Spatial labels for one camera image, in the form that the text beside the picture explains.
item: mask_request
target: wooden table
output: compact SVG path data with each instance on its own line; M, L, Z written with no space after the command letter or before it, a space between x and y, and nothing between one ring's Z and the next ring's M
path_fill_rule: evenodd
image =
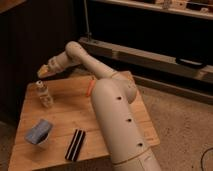
M132 79L129 72L124 74ZM75 129L86 131L78 161L109 155L90 98L86 97L91 79L92 76L81 76L46 81L45 84L54 97L54 106L50 109L41 105L35 84L28 85L10 159L10 171L43 169L69 163L64 156ZM159 144L158 136L139 92L131 107L134 118L140 129L144 130L148 142L151 145ZM54 126L43 145L32 145L24 139L24 136L41 118L53 123Z

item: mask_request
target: robot arm segment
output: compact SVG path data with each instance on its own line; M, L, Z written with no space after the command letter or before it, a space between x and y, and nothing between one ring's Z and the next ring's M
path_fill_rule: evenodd
M161 171L132 117L129 103L134 101L137 88L131 80L90 56L77 42L68 43L65 52L40 68L38 76L51 76L80 63L99 79L91 101L115 170Z

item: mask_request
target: floor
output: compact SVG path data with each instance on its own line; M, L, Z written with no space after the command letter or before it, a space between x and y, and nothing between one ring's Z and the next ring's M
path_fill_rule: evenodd
M138 86L161 144L153 147L163 171L200 171L202 153L213 147L213 106L155 89ZM0 122L0 170L6 171L15 129ZM213 151L204 158L205 171L213 170ZM109 158L100 158L47 170L109 171Z

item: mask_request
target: dark background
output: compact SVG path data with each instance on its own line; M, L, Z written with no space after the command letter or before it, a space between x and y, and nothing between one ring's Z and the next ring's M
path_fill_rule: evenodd
M0 14L0 120L17 123L26 85L38 79L38 68L68 41L85 36L82 2L29 0ZM95 39L213 64L212 21L92 1L88 5Z

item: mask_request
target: black and white striped object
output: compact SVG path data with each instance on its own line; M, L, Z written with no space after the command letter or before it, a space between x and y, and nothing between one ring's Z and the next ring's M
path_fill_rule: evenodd
M77 160L85 135L85 131L79 129L75 130L75 134L72 138L71 144L69 145L65 159L69 161Z

